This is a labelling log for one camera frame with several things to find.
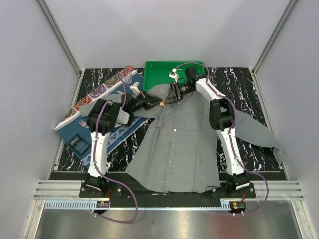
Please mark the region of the grey button shirt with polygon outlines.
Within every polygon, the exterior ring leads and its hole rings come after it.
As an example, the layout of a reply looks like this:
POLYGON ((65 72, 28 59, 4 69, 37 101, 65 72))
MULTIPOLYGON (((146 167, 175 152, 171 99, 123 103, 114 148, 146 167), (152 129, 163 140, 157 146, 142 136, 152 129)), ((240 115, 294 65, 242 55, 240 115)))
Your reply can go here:
MULTIPOLYGON (((209 102, 199 92, 186 94, 181 103, 137 110, 154 118, 125 172, 155 192, 204 192, 219 186, 217 132, 209 123, 209 102)), ((250 144, 274 148, 285 159, 271 131, 249 114, 236 110, 235 135, 250 144)))

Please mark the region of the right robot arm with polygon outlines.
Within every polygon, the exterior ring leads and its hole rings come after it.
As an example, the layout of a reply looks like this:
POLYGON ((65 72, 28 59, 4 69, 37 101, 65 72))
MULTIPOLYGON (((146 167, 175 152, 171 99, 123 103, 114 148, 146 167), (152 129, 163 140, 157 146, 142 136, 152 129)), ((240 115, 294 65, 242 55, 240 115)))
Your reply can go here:
POLYGON ((160 105, 165 106, 183 99, 184 95, 197 91, 209 102, 209 123, 222 143, 228 178, 226 180, 225 190, 231 197, 238 197, 244 192, 244 188, 250 185, 248 173, 244 166, 241 166, 236 135, 235 124, 237 121, 237 113, 232 101, 223 93, 218 91, 210 82, 209 75, 199 74, 195 67, 185 69, 186 81, 179 83, 175 67, 169 76, 174 79, 170 83, 169 94, 160 105))

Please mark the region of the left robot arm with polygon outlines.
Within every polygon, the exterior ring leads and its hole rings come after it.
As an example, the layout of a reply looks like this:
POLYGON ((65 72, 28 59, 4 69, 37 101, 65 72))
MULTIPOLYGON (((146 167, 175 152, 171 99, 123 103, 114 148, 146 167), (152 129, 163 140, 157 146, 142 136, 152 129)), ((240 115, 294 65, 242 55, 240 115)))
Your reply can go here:
POLYGON ((91 133, 91 159, 82 191, 93 193, 96 197, 107 193, 108 185, 104 177, 108 172, 106 153, 112 131, 121 125, 130 126, 135 111, 142 108, 150 110, 162 102, 163 99, 140 91, 136 97, 124 93, 120 101, 98 99, 89 108, 87 126, 91 133))

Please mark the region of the gold leaf brooch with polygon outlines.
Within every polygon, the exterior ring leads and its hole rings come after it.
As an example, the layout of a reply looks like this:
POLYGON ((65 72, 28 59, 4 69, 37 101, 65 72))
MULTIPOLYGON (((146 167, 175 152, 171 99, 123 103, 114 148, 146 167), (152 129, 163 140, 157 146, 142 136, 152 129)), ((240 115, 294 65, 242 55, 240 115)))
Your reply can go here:
POLYGON ((164 106, 165 106, 165 101, 162 100, 159 105, 160 105, 161 107, 164 107, 164 106))

